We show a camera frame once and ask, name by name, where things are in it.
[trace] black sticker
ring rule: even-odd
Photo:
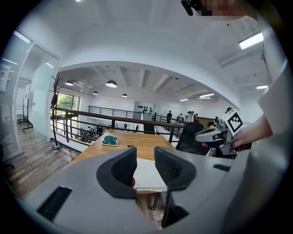
[[[233,133],[237,132],[237,130],[243,125],[239,115],[237,112],[228,119],[228,124],[230,125]]]

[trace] green object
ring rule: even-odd
[[[117,138],[112,136],[105,136],[102,142],[104,145],[117,145]]]

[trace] wooden floor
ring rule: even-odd
[[[54,142],[38,139],[33,129],[27,127],[27,123],[17,125],[19,140],[23,153],[8,159],[5,163],[13,164],[14,169],[8,167],[7,178],[18,198],[24,199],[36,186],[46,180],[52,174],[68,165],[79,153],[63,146],[60,150],[52,150]],[[166,193],[160,193],[160,199],[156,210],[152,211],[154,194],[138,194],[137,205],[158,228],[164,214]]]

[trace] wooden table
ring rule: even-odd
[[[102,141],[105,136],[117,137],[117,147],[102,145]],[[118,149],[125,149],[127,145],[134,145],[137,147],[137,158],[146,160],[155,160],[154,146],[173,148],[169,141],[160,135],[133,133],[123,130],[110,129],[98,140],[92,143],[85,151],[78,155],[73,162],[99,156]]]

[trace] glass door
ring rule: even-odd
[[[32,86],[33,103],[32,103],[32,116],[33,116],[33,130],[36,136],[40,139],[47,139],[47,113],[48,110],[48,92],[50,89],[52,74],[57,59],[51,57],[49,62],[44,62],[34,72]]]

